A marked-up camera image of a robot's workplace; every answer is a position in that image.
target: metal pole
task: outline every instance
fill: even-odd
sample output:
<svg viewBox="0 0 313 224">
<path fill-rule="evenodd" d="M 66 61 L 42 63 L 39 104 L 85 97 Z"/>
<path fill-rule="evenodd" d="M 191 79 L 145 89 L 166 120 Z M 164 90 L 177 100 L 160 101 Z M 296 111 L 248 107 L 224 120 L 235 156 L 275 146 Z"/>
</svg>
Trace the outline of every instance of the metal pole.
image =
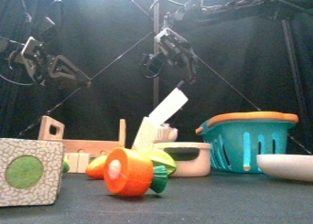
<svg viewBox="0 0 313 224">
<path fill-rule="evenodd" d="M 284 36 L 287 41 L 288 53 L 290 53 L 290 61 L 292 66 L 292 76 L 294 76 L 294 83 L 296 89 L 296 96 L 299 102 L 299 112 L 300 112 L 300 120 L 303 123 L 304 133 L 306 133 L 306 144 L 307 146 L 312 145 L 313 138 L 312 138 L 312 129 L 310 124 L 308 118 L 308 111 L 307 111 L 307 99 L 306 93 L 303 89 L 303 82 L 296 58 L 296 51 L 295 51 L 295 42 L 292 38 L 292 27 L 291 22 L 288 20 L 283 20 L 283 29 L 284 29 Z"/>
<path fill-rule="evenodd" d="M 160 4 L 154 6 L 154 34 L 160 34 Z M 154 55 L 160 52 L 158 43 L 154 41 Z M 153 107 L 156 108 L 160 105 L 160 77 L 153 80 Z"/>
</svg>

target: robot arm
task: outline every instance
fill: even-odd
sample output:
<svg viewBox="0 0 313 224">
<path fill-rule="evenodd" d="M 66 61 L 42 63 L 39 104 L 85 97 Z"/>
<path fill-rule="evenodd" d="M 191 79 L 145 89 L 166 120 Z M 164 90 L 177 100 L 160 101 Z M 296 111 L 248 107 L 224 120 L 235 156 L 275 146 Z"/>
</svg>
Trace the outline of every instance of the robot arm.
<svg viewBox="0 0 313 224">
<path fill-rule="evenodd" d="M 92 86 L 92 79 L 74 63 L 63 55 L 57 57 L 50 55 L 45 49 L 45 43 L 33 37 L 26 44 L 0 37 L 0 52 L 7 49 L 18 53 L 14 61 L 25 65 L 35 83 L 55 86 L 59 89 Z"/>
</svg>

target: white plate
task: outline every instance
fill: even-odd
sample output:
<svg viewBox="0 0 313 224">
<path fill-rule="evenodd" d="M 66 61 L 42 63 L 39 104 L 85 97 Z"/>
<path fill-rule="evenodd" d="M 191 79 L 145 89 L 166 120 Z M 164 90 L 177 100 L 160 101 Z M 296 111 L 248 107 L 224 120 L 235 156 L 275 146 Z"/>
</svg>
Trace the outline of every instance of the white plate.
<svg viewBox="0 0 313 224">
<path fill-rule="evenodd" d="M 257 163 L 271 176 L 313 182 L 313 155 L 257 155 Z"/>
</svg>

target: plastic toy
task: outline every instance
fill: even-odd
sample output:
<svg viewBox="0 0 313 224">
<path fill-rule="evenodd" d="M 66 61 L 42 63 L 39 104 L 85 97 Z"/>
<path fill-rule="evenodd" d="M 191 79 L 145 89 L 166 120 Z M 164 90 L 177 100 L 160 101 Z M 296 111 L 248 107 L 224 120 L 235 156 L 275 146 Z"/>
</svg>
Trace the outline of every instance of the plastic toy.
<svg viewBox="0 0 313 224">
<path fill-rule="evenodd" d="M 149 189 L 162 193 L 166 182 L 164 165 L 153 167 L 152 160 L 136 150 L 118 147 L 112 151 L 105 164 L 105 183 L 113 194 L 141 197 Z"/>
</svg>

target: wooden toy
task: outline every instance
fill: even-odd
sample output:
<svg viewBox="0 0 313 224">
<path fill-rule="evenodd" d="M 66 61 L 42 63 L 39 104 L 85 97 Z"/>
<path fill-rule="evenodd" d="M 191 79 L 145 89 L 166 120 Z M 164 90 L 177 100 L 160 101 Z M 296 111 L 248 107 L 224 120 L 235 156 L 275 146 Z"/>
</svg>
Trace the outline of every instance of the wooden toy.
<svg viewBox="0 0 313 224">
<path fill-rule="evenodd" d="M 0 207 L 50 205 L 61 192 L 65 144 L 0 139 Z"/>
<path fill-rule="evenodd" d="M 92 154 L 85 153 L 69 153 L 65 154 L 67 159 L 70 170 L 67 173 L 85 173 L 86 168 L 92 162 Z"/>
<path fill-rule="evenodd" d="M 161 193 L 168 182 L 164 165 L 153 167 L 149 157 L 137 150 L 116 148 L 105 163 L 105 183 L 108 190 L 122 197 L 140 197 L 149 188 Z"/>
<path fill-rule="evenodd" d="M 63 139 L 65 124 L 49 116 L 43 116 L 38 140 L 65 143 L 67 153 L 86 153 L 92 156 L 108 155 L 116 147 L 125 147 L 126 121 L 121 119 L 120 141 L 72 140 Z"/>
</svg>

